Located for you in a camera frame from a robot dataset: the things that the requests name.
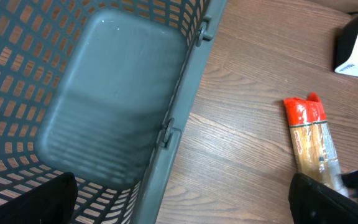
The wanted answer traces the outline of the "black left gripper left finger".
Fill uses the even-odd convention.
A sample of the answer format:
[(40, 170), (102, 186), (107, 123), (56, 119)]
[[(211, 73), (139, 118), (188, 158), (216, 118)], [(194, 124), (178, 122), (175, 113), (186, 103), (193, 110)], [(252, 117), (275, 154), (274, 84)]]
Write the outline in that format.
[(75, 176), (66, 172), (1, 205), (0, 223), (69, 223), (77, 196)]

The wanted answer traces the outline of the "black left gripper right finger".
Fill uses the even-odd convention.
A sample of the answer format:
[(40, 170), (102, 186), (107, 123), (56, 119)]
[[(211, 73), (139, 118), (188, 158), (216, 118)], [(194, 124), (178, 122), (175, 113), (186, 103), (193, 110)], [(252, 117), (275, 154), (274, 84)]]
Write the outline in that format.
[(322, 183), (297, 173), (288, 195), (294, 223), (358, 224), (358, 203)]

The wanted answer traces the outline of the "orange spaghetti pasta packet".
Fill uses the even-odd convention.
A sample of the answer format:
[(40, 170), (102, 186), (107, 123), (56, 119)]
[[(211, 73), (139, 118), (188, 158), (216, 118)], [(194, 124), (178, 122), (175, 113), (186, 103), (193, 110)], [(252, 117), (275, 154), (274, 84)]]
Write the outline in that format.
[(298, 172), (348, 197), (323, 103), (316, 93), (283, 101)]

